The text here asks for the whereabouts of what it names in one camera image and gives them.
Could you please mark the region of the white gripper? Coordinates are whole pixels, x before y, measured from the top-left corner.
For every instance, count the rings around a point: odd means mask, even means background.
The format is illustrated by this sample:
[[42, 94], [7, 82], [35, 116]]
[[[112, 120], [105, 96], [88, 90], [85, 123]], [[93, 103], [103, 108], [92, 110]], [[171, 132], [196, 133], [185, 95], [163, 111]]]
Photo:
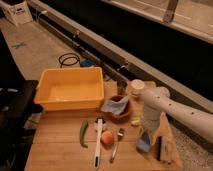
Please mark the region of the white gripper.
[[141, 117], [143, 129], [151, 136], [153, 136], [160, 126], [160, 116], [157, 117]]

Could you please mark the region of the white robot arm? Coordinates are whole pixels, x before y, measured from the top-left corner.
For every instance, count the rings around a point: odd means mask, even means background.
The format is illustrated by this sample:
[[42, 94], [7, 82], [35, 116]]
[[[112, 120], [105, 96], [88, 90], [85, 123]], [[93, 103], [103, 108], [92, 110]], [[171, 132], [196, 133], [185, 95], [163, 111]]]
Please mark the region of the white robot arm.
[[142, 124], [151, 134], [160, 127], [160, 114], [165, 112], [213, 144], [213, 114], [172, 100], [166, 87], [145, 89], [141, 100], [144, 102]]

